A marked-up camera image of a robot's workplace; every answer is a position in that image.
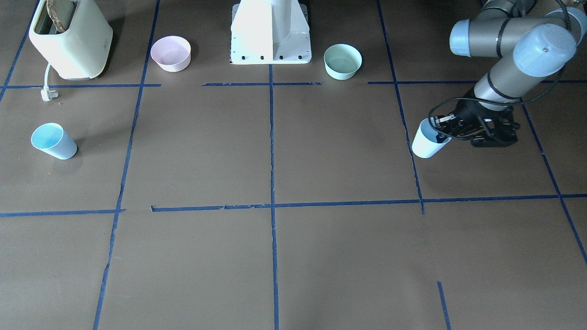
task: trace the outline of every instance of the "white mounting bracket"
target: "white mounting bracket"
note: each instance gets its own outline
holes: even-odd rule
[[[232,7],[233,64],[305,64],[312,59],[308,9],[298,0],[242,0]]]

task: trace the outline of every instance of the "plastic cup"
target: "plastic cup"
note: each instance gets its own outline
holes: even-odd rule
[[[362,63],[361,53],[355,47],[345,43],[332,45],[324,53],[326,72],[334,79],[351,78],[359,70]]]
[[[452,140],[451,137],[448,137],[444,142],[438,143],[436,141],[437,135],[438,132],[430,127],[428,118],[422,120],[414,142],[411,144],[412,152],[420,158],[430,158]]]
[[[151,58],[165,71],[181,71],[190,64],[190,43],[180,36],[163,37],[151,47]]]
[[[69,159],[77,152],[77,145],[56,123],[43,124],[33,132],[31,144],[40,151],[57,159]]]

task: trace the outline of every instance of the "cup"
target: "cup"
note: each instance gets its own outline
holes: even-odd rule
[[[351,78],[359,70],[362,63],[361,53],[355,47],[345,43],[332,45],[324,53],[326,72],[334,79]]]
[[[438,132],[430,126],[429,119],[422,120],[414,142],[411,144],[412,152],[420,158],[430,158],[452,140],[451,137],[448,137],[444,142],[438,143],[437,135]]]
[[[77,152],[77,145],[56,123],[43,124],[33,132],[31,144],[40,151],[57,159],[69,159]]]
[[[163,37],[151,47],[151,58],[165,71],[181,71],[190,64],[190,43],[180,36]]]

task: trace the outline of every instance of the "light blue joint cap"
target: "light blue joint cap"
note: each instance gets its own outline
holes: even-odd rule
[[[575,38],[555,24],[538,25],[514,48],[514,63],[531,77],[548,77],[559,71],[576,52]]]
[[[583,40],[583,36],[585,35],[585,33],[587,33],[587,15],[585,15],[585,13],[582,10],[575,7],[567,7],[566,11],[569,13],[569,16],[573,16],[581,26],[581,38],[579,38],[579,42],[577,43],[578,45],[581,43],[581,40]],[[562,12],[562,9],[551,11],[550,13],[546,14],[546,16],[555,12]]]
[[[450,32],[450,50],[456,55],[471,57],[469,49],[470,21],[470,19],[458,21]]]

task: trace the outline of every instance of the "white power cord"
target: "white power cord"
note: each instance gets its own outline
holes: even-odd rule
[[[43,85],[43,89],[41,90],[41,99],[45,102],[49,102],[52,99],[59,96],[59,93],[56,90],[49,90],[49,69],[51,68],[51,64],[47,64],[47,69],[45,70],[45,85]]]

